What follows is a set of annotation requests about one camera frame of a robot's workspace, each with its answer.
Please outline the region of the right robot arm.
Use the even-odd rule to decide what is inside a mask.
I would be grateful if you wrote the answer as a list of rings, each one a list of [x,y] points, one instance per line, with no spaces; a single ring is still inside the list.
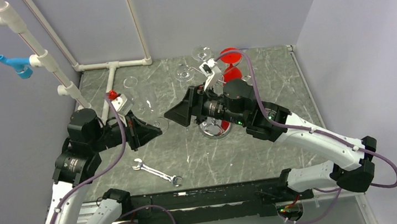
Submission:
[[[300,192],[314,188],[341,187],[352,192],[366,192],[374,179],[373,156],[364,150],[375,151],[377,141],[326,136],[322,127],[307,122],[287,108],[263,102],[259,109],[253,86],[242,79],[233,79],[216,95],[204,91],[203,85],[188,87],[182,101],[164,113],[181,126],[189,126],[192,117],[200,124],[214,118],[237,124],[255,139],[273,143],[294,144],[309,149],[327,161],[302,169],[281,172],[277,192],[282,199],[291,200]]]

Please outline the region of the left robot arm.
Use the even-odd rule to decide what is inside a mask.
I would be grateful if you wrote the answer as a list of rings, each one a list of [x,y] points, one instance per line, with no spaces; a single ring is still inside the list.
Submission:
[[[76,224],[85,195],[102,162],[100,152],[119,145],[137,150],[157,138],[162,131],[126,114],[127,125],[102,125],[90,108],[77,110],[67,126],[69,136],[54,164],[50,209],[45,224]],[[112,224],[132,214],[131,195],[125,190],[109,189],[100,206],[86,224]]]

